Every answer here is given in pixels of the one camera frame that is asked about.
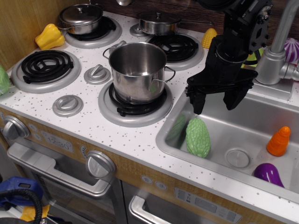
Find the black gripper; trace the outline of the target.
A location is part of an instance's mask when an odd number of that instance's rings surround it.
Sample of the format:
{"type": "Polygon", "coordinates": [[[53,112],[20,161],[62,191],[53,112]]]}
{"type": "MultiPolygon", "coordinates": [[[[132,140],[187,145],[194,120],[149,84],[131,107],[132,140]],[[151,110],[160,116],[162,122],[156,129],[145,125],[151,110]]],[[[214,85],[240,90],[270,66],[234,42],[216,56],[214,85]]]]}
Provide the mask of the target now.
{"type": "Polygon", "coordinates": [[[186,95],[195,114],[202,113],[206,94],[225,92],[223,101],[229,111],[239,105],[258,75],[242,68],[247,56],[240,40],[234,43],[222,35],[212,39],[204,69],[187,79],[186,95]]]}

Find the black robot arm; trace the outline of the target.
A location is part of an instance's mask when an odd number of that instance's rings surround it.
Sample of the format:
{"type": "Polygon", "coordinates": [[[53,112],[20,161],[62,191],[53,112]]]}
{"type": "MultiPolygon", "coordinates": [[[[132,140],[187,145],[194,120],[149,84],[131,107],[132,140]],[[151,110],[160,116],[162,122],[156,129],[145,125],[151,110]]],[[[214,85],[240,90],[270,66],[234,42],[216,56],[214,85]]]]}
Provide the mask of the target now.
{"type": "Polygon", "coordinates": [[[270,0],[201,0],[206,9],[224,12],[223,34],[212,39],[204,69],[187,79],[185,89],[195,114],[201,114],[206,96],[224,93],[228,110],[235,109],[253,86],[258,72],[242,68],[248,56],[269,39],[270,0]]]}

